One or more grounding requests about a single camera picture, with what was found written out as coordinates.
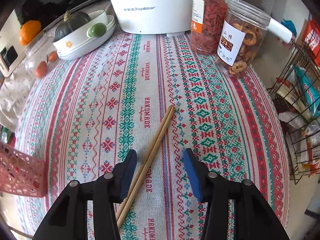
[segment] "plastic jar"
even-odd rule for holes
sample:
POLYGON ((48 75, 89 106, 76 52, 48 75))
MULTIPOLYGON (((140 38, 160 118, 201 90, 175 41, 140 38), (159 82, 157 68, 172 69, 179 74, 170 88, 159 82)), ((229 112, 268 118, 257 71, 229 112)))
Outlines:
POLYGON ((271 17, 243 1, 229 0, 228 6, 215 63, 223 73, 243 78, 259 50, 271 17))
POLYGON ((217 51, 228 0, 193 0, 190 47, 210 55, 217 51))

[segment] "royalstar logo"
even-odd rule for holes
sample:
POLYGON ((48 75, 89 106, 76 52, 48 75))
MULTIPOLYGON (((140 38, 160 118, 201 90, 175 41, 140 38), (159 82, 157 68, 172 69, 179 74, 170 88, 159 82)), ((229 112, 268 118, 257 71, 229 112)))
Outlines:
POLYGON ((153 10, 154 7, 142 7, 142 8, 126 8, 125 11, 144 11, 144 10, 153 10))

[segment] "red and green pattern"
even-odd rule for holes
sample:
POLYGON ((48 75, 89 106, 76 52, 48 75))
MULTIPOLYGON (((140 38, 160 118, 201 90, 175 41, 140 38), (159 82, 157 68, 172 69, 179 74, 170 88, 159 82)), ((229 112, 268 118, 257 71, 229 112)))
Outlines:
MULTIPOLYGON (((122 239, 199 239, 206 205, 196 201, 184 170, 187 147, 227 179, 250 178, 286 225, 288 162, 266 89, 252 68, 243 80, 225 77, 212 57, 191 51, 189 41, 188 34, 168 38, 119 30, 97 50, 61 61, 36 82, 16 147, 48 162, 48 196, 17 197, 25 232, 35 232, 71 179, 97 179, 130 148, 139 164, 169 105, 176 112, 123 223, 122 239)), ((230 202, 229 239, 233 208, 230 202)), ((87 226, 94 239, 92 203, 87 226)))

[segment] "small pumpkin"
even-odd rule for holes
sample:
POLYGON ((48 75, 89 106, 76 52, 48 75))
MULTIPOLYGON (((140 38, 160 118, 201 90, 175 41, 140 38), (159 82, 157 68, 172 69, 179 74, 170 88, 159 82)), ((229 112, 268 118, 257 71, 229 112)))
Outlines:
POLYGON ((77 12, 75 15, 71 15, 69 11, 66 11, 63 22, 59 24, 56 29, 55 38, 53 42, 61 40, 68 34, 74 32, 76 29, 90 22, 90 16, 85 12, 77 12))
POLYGON ((39 21, 30 20, 22 25, 19 32, 19 43, 26 46, 41 31, 41 23, 39 21))

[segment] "chopsticks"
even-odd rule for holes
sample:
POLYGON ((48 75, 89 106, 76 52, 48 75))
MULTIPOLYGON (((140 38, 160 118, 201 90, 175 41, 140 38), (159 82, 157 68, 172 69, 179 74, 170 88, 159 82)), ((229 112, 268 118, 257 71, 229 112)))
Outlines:
POLYGON ((162 139, 169 127, 170 121, 173 117, 175 111, 174 106, 169 106, 167 112, 165 113, 156 134, 154 135, 148 151, 143 157, 142 163, 138 169, 138 172, 134 176, 132 183, 129 188, 128 196, 121 203, 118 211, 116 212, 116 219, 118 228, 121 227, 127 213, 132 205, 133 200, 136 198, 137 193, 144 181, 144 178, 147 174, 148 169, 156 156, 156 153, 161 145, 162 139))

